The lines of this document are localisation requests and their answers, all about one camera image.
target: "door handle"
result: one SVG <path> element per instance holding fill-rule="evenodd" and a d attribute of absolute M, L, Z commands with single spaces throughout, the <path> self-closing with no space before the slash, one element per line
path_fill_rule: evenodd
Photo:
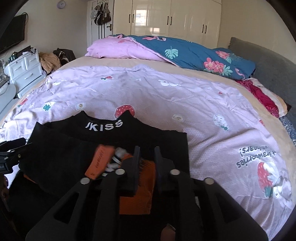
<path fill-rule="evenodd" d="M 107 26 L 107 28 L 110 28 L 110 31 L 112 31 L 112 24 L 110 24 L 110 26 Z"/>
<path fill-rule="evenodd" d="M 30 78 L 32 75 L 33 75 L 33 73 L 31 73 L 27 78 L 25 78 L 25 80 L 28 79 L 28 78 Z"/>
<path fill-rule="evenodd" d="M 20 68 L 21 68 L 21 66 L 19 66 L 18 68 L 16 68 L 15 71 L 17 71 L 17 70 L 20 69 Z"/>

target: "white dresser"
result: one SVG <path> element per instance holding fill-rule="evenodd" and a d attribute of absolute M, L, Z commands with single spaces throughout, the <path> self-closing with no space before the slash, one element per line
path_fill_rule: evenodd
<path fill-rule="evenodd" d="M 46 74 L 42 74 L 38 50 L 34 50 L 36 50 L 35 54 L 25 53 L 9 63 L 4 69 L 4 73 L 10 76 L 9 82 L 16 87 L 18 98 L 21 98 L 28 90 L 46 77 Z"/>

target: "black bag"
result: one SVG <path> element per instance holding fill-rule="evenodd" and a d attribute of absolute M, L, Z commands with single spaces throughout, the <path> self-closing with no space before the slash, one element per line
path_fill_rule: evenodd
<path fill-rule="evenodd" d="M 76 59 L 73 51 L 69 49 L 57 48 L 53 53 L 58 56 L 62 66 Z"/>
<path fill-rule="evenodd" d="M 111 21 L 110 11 L 108 9 L 108 3 L 105 3 L 102 24 Z"/>
<path fill-rule="evenodd" d="M 96 25 L 101 25 L 102 24 L 103 17 L 104 17 L 103 5 L 104 4 L 102 3 L 101 6 L 100 6 L 100 10 L 98 11 L 98 15 L 94 20 L 94 23 Z"/>

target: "hanging bag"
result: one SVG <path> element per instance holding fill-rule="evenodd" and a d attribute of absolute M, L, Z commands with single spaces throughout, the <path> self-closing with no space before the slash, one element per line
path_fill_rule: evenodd
<path fill-rule="evenodd" d="M 96 19 L 98 15 L 99 8 L 96 6 L 92 11 L 91 11 L 91 19 Z"/>
<path fill-rule="evenodd" d="M 108 23 L 111 21 L 111 16 L 110 16 L 110 11 L 108 9 L 108 3 L 106 2 L 105 3 L 105 6 L 104 6 L 104 17 L 103 17 L 103 21 L 102 23 Z"/>
<path fill-rule="evenodd" d="M 100 6 L 100 10 L 98 11 L 98 15 L 96 17 L 96 19 L 94 20 L 94 23 L 96 25 L 101 25 L 102 24 L 102 20 L 103 20 L 103 16 L 104 16 L 104 11 L 103 11 L 103 3 Z"/>

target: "drawer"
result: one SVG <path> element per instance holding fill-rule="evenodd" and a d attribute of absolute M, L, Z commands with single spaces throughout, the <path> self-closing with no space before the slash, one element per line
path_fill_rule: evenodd
<path fill-rule="evenodd" d="M 38 52 L 36 52 L 36 54 L 30 53 L 24 59 L 27 70 L 40 62 Z"/>
<path fill-rule="evenodd" d="M 42 75 L 41 64 L 37 64 L 36 67 L 33 67 L 30 70 L 27 70 L 22 76 L 17 79 L 12 80 L 17 88 L 17 93 L 25 88 L 28 84 L 33 82 L 35 79 Z"/>
<path fill-rule="evenodd" d="M 25 88 L 23 88 L 19 93 L 17 93 L 18 98 L 22 98 L 24 95 L 28 95 L 30 91 L 33 90 L 33 88 L 37 87 L 37 84 L 40 83 L 42 80 L 46 78 L 46 75 L 42 75 L 33 82 L 31 82 L 29 85 L 27 85 Z"/>
<path fill-rule="evenodd" d="M 9 66 L 9 75 L 11 79 L 15 79 L 26 71 L 25 60 L 22 58 Z"/>

